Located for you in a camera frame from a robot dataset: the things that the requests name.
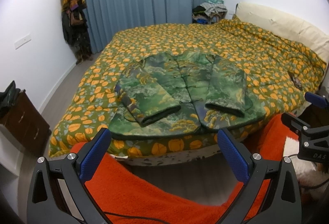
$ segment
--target wall switch plate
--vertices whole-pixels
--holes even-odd
[[[24,38],[16,41],[14,43],[15,49],[17,50],[19,47],[23,46],[25,43],[29,42],[31,40],[31,34],[28,34],[27,36],[25,36]]]

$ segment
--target metal bolt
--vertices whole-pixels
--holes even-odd
[[[73,159],[75,159],[76,158],[76,154],[75,153],[70,153],[70,154],[68,154],[67,155],[67,159],[69,159],[69,160],[73,160]]]
[[[262,158],[262,156],[260,154],[255,153],[252,155],[252,158],[255,160],[260,160]]]
[[[285,156],[283,159],[286,163],[290,163],[291,159],[288,156]]]
[[[38,163],[43,163],[43,161],[44,161],[44,157],[43,156],[41,156],[41,157],[38,158]]]

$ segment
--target baseboard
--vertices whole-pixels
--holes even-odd
[[[48,95],[46,96],[46,98],[43,100],[43,102],[41,103],[38,111],[40,113],[42,113],[42,111],[44,110],[44,108],[46,107],[47,103],[49,102],[50,98],[53,96],[53,94],[55,93],[55,91],[57,90],[57,88],[59,87],[59,85],[63,82],[63,80],[66,78],[66,76],[71,72],[71,70],[76,66],[75,61],[74,63],[69,67],[69,69],[60,77],[60,79],[57,81],[57,83],[54,85],[54,87],[52,88],[52,90],[48,93]]]

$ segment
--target wooden floor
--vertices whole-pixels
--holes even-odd
[[[85,61],[74,67],[45,107],[42,116],[49,123],[51,130],[64,115],[83,74],[92,63],[91,61]],[[48,145],[46,146],[44,156],[47,155]],[[19,216],[25,222],[27,195],[36,161],[37,159],[34,156],[26,153],[19,176],[18,209]],[[224,203],[236,185],[236,179],[222,154],[183,164],[158,167],[131,167],[131,171],[166,192],[204,205],[220,205]],[[72,214],[79,217],[65,183],[60,182],[60,185]]]

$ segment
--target black cable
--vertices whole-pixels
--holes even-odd
[[[289,155],[288,157],[291,158],[292,156],[296,156],[297,154],[293,154],[293,155]],[[304,186],[304,185],[299,185],[300,188],[306,189],[306,190],[315,190],[318,189],[320,187],[322,187],[323,185],[325,185],[327,182],[329,181],[329,178],[327,180],[325,180],[324,182],[320,183],[319,185],[315,185],[315,186]]]
[[[153,220],[153,221],[157,221],[163,224],[170,224],[169,222],[166,222],[164,220],[160,220],[157,218],[152,218],[152,217],[144,217],[144,216],[126,216],[126,215],[120,215],[120,214],[115,214],[115,213],[110,213],[110,212],[106,212],[104,211],[104,213],[106,215],[113,215],[113,216],[120,216],[120,217],[124,217],[124,218],[137,218],[137,219],[146,219],[146,220]]]

